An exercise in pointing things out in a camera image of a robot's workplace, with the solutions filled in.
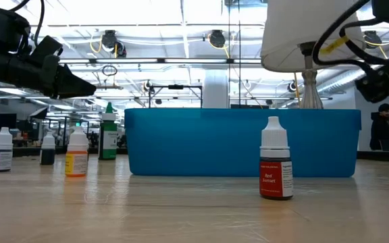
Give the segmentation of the purple label dropper bottle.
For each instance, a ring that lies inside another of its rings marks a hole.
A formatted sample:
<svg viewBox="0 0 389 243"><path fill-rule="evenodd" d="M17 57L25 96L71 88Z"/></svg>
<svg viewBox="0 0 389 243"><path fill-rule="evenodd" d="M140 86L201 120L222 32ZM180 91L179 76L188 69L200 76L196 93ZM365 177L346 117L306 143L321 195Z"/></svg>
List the purple label dropper bottle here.
<svg viewBox="0 0 389 243"><path fill-rule="evenodd" d="M0 172L10 171L13 159L13 136L8 127L0 130Z"/></svg>

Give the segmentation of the dark computer monitor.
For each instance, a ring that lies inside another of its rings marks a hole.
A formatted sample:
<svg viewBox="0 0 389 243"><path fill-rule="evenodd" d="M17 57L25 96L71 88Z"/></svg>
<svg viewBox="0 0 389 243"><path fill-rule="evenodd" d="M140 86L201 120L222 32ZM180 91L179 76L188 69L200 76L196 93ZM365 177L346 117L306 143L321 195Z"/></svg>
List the dark computer monitor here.
<svg viewBox="0 0 389 243"><path fill-rule="evenodd" d="M15 129L17 125L16 113L0 113L0 129L3 127Z"/></svg>

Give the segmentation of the red label dropper bottle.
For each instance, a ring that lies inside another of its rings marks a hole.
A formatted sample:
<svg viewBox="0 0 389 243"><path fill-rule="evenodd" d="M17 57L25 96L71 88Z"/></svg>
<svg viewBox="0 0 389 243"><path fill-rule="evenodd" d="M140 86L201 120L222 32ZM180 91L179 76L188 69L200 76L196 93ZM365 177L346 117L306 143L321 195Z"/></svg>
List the red label dropper bottle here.
<svg viewBox="0 0 389 243"><path fill-rule="evenodd" d="M293 171L287 131L279 117L268 117L261 131L259 193L263 198L289 200L293 197Z"/></svg>

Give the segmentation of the black aluminium table frame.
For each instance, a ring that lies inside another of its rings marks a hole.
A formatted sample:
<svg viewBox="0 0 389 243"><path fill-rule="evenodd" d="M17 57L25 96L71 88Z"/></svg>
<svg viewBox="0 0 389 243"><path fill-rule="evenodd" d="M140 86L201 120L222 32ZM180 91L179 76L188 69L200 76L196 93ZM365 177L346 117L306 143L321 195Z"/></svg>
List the black aluminium table frame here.
<svg viewBox="0 0 389 243"><path fill-rule="evenodd" d="M13 156L14 157L28 157L28 156L39 156L40 148L30 147L30 148L15 148ZM372 161L389 161L389 151L358 151L357 158L362 160L372 160Z"/></svg>

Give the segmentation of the white building column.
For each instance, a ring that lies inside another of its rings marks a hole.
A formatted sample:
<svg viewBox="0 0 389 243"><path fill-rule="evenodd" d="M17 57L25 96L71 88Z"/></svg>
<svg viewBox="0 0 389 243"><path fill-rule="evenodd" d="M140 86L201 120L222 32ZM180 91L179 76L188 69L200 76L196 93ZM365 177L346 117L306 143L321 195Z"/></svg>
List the white building column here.
<svg viewBox="0 0 389 243"><path fill-rule="evenodd" d="M206 70L203 83L203 108L229 107L229 82L226 70Z"/></svg>

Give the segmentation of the orange label dropper bottle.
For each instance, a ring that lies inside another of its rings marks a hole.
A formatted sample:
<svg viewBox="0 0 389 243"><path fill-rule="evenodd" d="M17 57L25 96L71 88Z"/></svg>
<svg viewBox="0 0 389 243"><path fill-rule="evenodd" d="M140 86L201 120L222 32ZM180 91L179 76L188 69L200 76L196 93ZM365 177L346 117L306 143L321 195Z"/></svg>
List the orange label dropper bottle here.
<svg viewBox="0 0 389 243"><path fill-rule="evenodd" d="M66 152L65 175L68 177L85 176L88 169L88 139L83 129L76 126L70 134Z"/></svg>

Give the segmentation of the blue plastic bin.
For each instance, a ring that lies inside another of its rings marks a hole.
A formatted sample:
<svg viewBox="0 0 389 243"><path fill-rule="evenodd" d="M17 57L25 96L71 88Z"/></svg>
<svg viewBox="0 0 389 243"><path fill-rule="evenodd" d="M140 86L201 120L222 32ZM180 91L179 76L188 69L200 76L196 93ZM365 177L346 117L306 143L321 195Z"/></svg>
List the blue plastic bin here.
<svg viewBox="0 0 389 243"><path fill-rule="evenodd" d="M256 177L261 132L271 116L287 131L294 176L354 174L361 130L356 109L127 109L130 171L137 176Z"/></svg>

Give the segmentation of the person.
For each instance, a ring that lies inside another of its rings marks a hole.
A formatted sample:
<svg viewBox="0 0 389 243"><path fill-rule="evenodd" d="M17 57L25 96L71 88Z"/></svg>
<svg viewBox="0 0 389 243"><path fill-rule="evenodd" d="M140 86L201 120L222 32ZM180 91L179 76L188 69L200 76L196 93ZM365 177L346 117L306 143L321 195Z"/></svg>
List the person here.
<svg viewBox="0 0 389 243"><path fill-rule="evenodd" d="M370 149L389 151L389 104L381 104L377 112L371 113L371 121Z"/></svg>

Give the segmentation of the tall green food colouring bottle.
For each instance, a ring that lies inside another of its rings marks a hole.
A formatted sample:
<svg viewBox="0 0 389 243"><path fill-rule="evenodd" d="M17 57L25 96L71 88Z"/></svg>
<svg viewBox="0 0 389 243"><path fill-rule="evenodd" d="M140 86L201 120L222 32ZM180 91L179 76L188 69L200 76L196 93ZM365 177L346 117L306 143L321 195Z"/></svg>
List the tall green food colouring bottle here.
<svg viewBox="0 0 389 243"><path fill-rule="evenodd" d="M99 135L99 160L114 160L117 155L118 126L115 123L116 114L108 102L105 113L102 114Z"/></svg>

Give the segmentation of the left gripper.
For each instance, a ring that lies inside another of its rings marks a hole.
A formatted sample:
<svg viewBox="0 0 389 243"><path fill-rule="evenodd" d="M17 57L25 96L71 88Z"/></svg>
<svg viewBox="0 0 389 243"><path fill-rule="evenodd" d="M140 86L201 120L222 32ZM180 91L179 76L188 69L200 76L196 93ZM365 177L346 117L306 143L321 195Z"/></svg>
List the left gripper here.
<svg viewBox="0 0 389 243"><path fill-rule="evenodd" d="M37 90L54 99L91 96L96 86L74 75L69 67L50 56L50 65L0 53L0 82Z"/></svg>

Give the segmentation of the table lamp with white shade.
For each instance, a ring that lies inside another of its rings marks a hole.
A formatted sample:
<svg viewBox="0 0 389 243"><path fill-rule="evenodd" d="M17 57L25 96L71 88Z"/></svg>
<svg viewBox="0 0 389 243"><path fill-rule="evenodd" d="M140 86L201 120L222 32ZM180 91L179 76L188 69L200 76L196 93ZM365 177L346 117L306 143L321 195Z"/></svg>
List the table lamp with white shade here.
<svg viewBox="0 0 389 243"><path fill-rule="evenodd" d="M303 77L303 109L323 109L316 84L317 71L332 67L332 61L354 59L342 45L327 55L319 53L324 64L313 59L315 43L328 27L357 0L268 0L267 19L260 58L263 68L282 73L300 72ZM335 30L321 48L339 38Z"/></svg>

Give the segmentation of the black metal rig frame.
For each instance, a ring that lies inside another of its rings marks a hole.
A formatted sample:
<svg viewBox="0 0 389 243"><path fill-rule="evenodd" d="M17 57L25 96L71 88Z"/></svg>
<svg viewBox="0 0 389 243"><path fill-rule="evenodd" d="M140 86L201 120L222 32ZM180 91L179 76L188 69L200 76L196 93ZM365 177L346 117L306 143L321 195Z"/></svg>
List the black metal rig frame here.
<svg viewBox="0 0 389 243"><path fill-rule="evenodd" d="M200 108L203 107L203 87L202 86L192 86L192 85L182 85L182 84L170 84L170 85L152 85L148 87L148 108L151 108L152 100L158 95L163 89L168 90L183 90L185 88L189 89L198 100L200 100ZM200 94L197 94L194 89L198 88Z"/></svg>

